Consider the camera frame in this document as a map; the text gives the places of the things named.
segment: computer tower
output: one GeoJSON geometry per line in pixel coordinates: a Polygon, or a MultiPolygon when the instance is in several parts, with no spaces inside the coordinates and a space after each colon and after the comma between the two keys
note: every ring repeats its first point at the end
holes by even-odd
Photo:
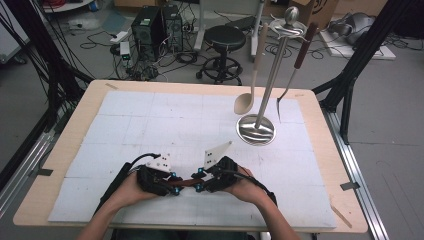
{"type": "Polygon", "coordinates": [[[177,5],[166,5],[162,8],[163,18],[165,22],[165,33],[168,49],[177,52],[183,51],[183,21],[178,14],[177,5]]]}
{"type": "Polygon", "coordinates": [[[134,22],[131,24],[132,33],[141,59],[157,61],[159,58],[159,47],[165,40],[165,31],[162,21],[162,12],[158,6],[143,6],[134,22]]]}

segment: chair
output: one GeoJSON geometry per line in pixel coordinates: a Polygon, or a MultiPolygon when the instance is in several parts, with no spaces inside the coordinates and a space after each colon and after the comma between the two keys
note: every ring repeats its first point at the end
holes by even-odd
{"type": "Polygon", "coordinates": [[[236,60],[227,57],[228,52],[238,50],[246,43],[246,36],[237,28],[230,26],[216,26],[205,32],[204,41],[216,52],[219,57],[213,57],[203,64],[202,69],[196,73],[196,78],[201,79],[203,73],[215,80],[215,84],[237,79],[241,86],[239,75],[243,68],[236,60]]]}

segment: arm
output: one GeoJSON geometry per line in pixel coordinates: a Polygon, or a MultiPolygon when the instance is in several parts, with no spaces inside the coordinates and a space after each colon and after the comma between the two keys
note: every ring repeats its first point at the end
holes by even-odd
{"type": "MultiPolygon", "coordinates": [[[[240,166],[239,172],[253,176],[250,170],[241,168],[240,166]]],[[[288,224],[283,214],[281,214],[278,207],[275,206],[274,202],[272,202],[260,187],[246,179],[241,179],[233,186],[225,189],[225,191],[244,202],[254,204],[259,209],[273,240],[300,239],[288,224]]]]}
{"type": "Polygon", "coordinates": [[[136,173],[130,174],[109,200],[97,211],[77,239],[103,239],[110,222],[121,208],[156,196],[153,193],[143,192],[137,185],[136,173]]]}

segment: gray floor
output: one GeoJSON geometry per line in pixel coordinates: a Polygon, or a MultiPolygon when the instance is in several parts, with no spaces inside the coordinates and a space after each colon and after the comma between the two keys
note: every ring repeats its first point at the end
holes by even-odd
{"type": "MultiPolygon", "coordinates": [[[[106,7],[96,16],[104,20],[113,11],[106,7]]],[[[98,46],[84,50],[79,47],[85,37],[100,30],[83,34],[67,35],[68,43],[83,64],[97,78],[104,78],[113,72],[112,56],[107,47],[98,46]]],[[[107,41],[103,36],[98,41],[107,41]]],[[[421,42],[411,41],[412,47],[421,47],[421,42]]],[[[322,47],[317,41],[311,49],[322,47]]],[[[247,45],[232,54],[244,67],[242,81],[249,85],[252,63],[248,57],[247,45]]],[[[390,239],[422,239],[424,236],[424,54],[422,51],[399,49],[389,46],[396,55],[395,61],[372,60],[360,75],[354,91],[349,139],[359,166],[364,174],[374,203],[380,213],[390,239]]],[[[297,51],[283,59],[276,87],[284,87],[293,70],[297,51]]],[[[302,69],[293,83],[294,88],[312,89],[336,77],[347,60],[330,57],[323,52],[323,59],[308,55],[302,69]]],[[[266,53],[258,75],[257,86],[265,86],[273,61],[273,55],[266,53]]],[[[164,72],[180,66],[174,63],[164,72]]],[[[211,80],[197,80],[198,66],[187,66],[154,81],[212,84],[211,80]]],[[[31,64],[0,66],[0,169],[12,157],[29,131],[46,109],[46,97],[31,64]]],[[[15,202],[0,220],[0,239],[73,239],[79,229],[74,228],[27,228],[13,224],[12,218],[19,207],[30,179],[21,190],[15,202]]],[[[319,239],[372,239],[364,234],[321,234],[319,239]]]]}

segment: hand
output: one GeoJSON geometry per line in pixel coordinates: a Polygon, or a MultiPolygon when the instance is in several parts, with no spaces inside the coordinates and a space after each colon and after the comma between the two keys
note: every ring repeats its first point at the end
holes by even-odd
{"type": "MultiPolygon", "coordinates": [[[[238,166],[238,172],[247,176],[253,177],[252,172],[238,166]]],[[[244,202],[249,202],[257,205],[263,199],[268,198],[264,190],[247,179],[239,179],[234,185],[224,189],[225,192],[233,194],[235,197],[244,202]]]]}
{"type": "Polygon", "coordinates": [[[156,194],[141,190],[137,184],[137,173],[134,172],[128,175],[107,202],[120,209],[155,197],[157,197],[156,194]]]}

